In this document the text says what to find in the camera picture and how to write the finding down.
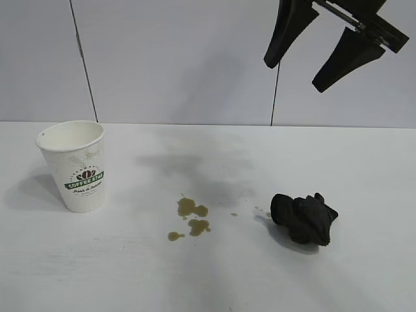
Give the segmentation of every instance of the coffee star logo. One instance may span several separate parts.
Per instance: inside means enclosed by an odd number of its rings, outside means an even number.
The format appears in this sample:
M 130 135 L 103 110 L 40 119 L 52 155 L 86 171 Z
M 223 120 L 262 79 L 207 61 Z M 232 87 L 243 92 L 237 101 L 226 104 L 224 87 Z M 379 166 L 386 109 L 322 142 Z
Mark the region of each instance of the coffee star logo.
M 84 167 L 71 175 L 70 182 L 65 187 L 72 190 L 99 181 L 104 177 L 104 171 L 100 171 L 97 166 Z

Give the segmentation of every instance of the crumpled cloth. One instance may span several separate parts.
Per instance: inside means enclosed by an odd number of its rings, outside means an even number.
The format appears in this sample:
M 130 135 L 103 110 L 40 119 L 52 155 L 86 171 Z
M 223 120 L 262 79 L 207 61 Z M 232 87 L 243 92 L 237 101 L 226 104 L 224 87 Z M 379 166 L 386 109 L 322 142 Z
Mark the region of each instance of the crumpled cloth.
M 295 200 L 277 194 L 273 197 L 270 212 L 274 223 L 289 229 L 292 241 L 298 244 L 314 242 L 320 246 L 329 245 L 331 224 L 338 217 L 337 211 L 325 205 L 319 193 L 315 197 Z

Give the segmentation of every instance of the coffee spill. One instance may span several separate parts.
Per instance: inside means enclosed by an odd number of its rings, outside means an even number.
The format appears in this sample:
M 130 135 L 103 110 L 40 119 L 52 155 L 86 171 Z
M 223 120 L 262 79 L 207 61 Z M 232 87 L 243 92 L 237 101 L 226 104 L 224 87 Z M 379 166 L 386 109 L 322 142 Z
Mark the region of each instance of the coffee spill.
M 181 237 L 185 237 L 185 234 L 179 234 L 178 232 L 170 232 L 168 234 L 168 240 L 171 242 L 174 242 L 180 239 Z
M 177 214 L 179 216 L 189 216 L 192 213 L 198 216 L 207 216 L 208 215 L 208 208 L 203 205 L 196 206 L 195 201 L 190 198 L 181 198 L 178 201 L 178 207 L 177 207 Z
M 190 226 L 190 236 L 200 236 L 202 232 L 211 232 L 209 228 L 209 222 L 206 220 L 189 220 L 188 225 Z

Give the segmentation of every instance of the cup rim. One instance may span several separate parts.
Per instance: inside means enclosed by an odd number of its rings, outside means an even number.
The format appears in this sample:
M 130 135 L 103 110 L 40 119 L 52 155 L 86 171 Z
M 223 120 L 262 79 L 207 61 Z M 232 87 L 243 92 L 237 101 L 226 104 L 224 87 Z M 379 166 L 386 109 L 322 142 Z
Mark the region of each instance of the cup rim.
M 64 124 L 72 124 L 72 123 L 79 123 L 79 122 L 83 122 L 83 123 L 86 123 L 86 124 L 98 125 L 101 128 L 101 134 L 96 139 L 94 139 L 93 141 L 91 141 L 87 144 L 84 144 L 82 146 L 77 146 L 76 148 L 46 148 L 46 147 L 41 145 L 40 137 L 46 131 L 51 130 L 52 128 L 64 125 Z M 95 143 L 99 142 L 100 140 L 102 140 L 103 137 L 104 137 L 104 127 L 100 123 L 93 122 L 91 120 L 71 120 L 69 122 L 61 122 L 61 123 L 58 123 L 56 125 L 52 125 L 51 127 L 48 127 L 46 129 L 44 129 L 43 131 L 41 131 L 38 134 L 38 136 L 36 137 L 36 146 L 38 146 L 38 148 L 40 148 L 41 150 L 44 150 L 44 151 L 54 151 L 54 152 L 57 152 L 57 153 L 65 153 L 65 152 L 68 152 L 68 151 L 78 151 L 78 150 L 82 150 L 84 148 L 87 148 L 87 147 L 89 147 L 91 145 L 94 145 Z

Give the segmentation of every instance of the white wall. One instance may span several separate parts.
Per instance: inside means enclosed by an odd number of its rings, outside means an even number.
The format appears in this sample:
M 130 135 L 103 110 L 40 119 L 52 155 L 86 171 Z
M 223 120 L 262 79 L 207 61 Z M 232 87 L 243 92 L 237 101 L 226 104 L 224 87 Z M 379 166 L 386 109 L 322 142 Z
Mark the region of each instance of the white wall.
M 314 5 L 320 16 L 281 62 L 275 125 L 416 127 L 416 1 L 387 0 L 380 15 L 410 36 L 399 54 L 385 55 L 323 94 L 314 76 L 334 50 L 345 23 Z
M 104 122 L 270 124 L 277 0 L 74 0 Z
M 94 119 L 68 0 L 0 1 L 0 120 Z

